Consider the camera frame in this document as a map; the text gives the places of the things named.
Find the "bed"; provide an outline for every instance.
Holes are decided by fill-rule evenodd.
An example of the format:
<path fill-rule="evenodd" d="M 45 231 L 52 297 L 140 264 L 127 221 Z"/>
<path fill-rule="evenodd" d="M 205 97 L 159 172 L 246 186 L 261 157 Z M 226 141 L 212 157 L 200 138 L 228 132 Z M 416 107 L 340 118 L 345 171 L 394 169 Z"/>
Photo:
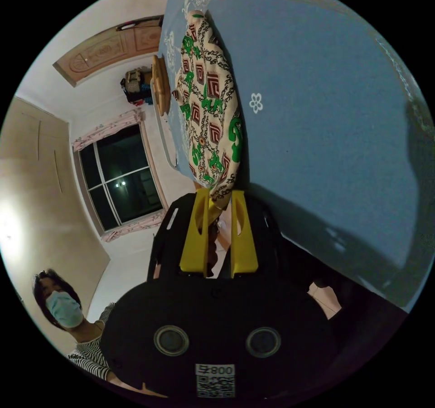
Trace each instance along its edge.
<path fill-rule="evenodd" d="M 286 238 L 409 312 L 434 257 L 435 132 L 394 49 L 336 0 L 168 0 L 158 56 L 171 90 L 191 10 L 232 66 L 246 133 L 239 185 Z M 165 118 L 168 162 L 194 180 L 173 98 Z"/>

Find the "woman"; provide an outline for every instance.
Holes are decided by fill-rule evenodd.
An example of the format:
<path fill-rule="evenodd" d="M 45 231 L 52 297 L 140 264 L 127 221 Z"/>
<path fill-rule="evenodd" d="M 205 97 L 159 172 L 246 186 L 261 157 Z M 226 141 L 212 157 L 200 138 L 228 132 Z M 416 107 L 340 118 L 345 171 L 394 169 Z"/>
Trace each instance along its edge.
<path fill-rule="evenodd" d="M 215 241 L 218 236 L 216 224 L 209 228 L 208 271 L 215 266 L 218 256 Z M 160 266 L 154 272 L 158 278 Z M 91 323 L 82 313 L 82 304 L 72 286 L 63 280 L 53 269 L 42 271 L 34 276 L 33 295 L 46 319 L 60 330 L 71 334 L 77 342 L 75 350 L 68 358 L 75 365 L 87 372 L 119 387 L 152 396 L 166 397 L 148 390 L 143 384 L 142 390 L 137 390 L 120 381 L 109 369 L 106 359 L 100 350 L 100 338 L 104 326 L 115 304 L 109 304 L 100 318 Z"/>

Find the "hand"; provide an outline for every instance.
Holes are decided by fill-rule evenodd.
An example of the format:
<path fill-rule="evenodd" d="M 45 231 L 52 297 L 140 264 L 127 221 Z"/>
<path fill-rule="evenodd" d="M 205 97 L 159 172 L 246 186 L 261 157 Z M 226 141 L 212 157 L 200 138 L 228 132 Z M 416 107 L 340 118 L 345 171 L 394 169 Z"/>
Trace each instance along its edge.
<path fill-rule="evenodd" d="M 151 391 L 151 390 L 147 390 L 147 388 L 145 387 L 145 384 L 142 384 L 141 390 L 138 390 L 134 387 L 131 387 L 130 385 L 126 384 L 125 382 L 122 382 L 113 372 L 108 373 L 106 381 L 108 381 L 111 384 L 116 385 L 118 387 L 122 387 L 123 389 L 134 391 L 136 393 L 147 394 L 149 396 L 157 396 L 159 398 L 167 398 L 167 396 L 164 396 L 164 395 L 159 394 L 159 393 L 154 393 L 154 391 Z"/>

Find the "qr code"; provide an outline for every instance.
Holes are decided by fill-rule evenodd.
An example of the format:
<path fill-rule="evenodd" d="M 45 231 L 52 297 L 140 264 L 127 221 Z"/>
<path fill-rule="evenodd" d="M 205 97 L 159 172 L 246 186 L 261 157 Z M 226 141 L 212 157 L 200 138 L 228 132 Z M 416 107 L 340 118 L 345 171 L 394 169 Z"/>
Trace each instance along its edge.
<path fill-rule="evenodd" d="M 236 396 L 233 364 L 197 364 L 196 390 L 199 398 L 233 398 Z"/>

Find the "camera lens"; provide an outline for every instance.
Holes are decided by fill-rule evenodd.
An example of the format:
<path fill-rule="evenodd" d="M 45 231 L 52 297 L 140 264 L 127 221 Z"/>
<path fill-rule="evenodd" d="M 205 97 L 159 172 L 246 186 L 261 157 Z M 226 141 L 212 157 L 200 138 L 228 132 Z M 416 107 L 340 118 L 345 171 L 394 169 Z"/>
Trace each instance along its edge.
<path fill-rule="evenodd" d="M 154 344 L 162 354 L 178 356 L 187 351 L 189 338 L 181 328 L 166 325 L 156 331 Z"/>
<path fill-rule="evenodd" d="M 281 337 L 273 328 L 258 328 L 246 339 L 246 349 L 257 358 L 267 358 L 278 351 Z"/>

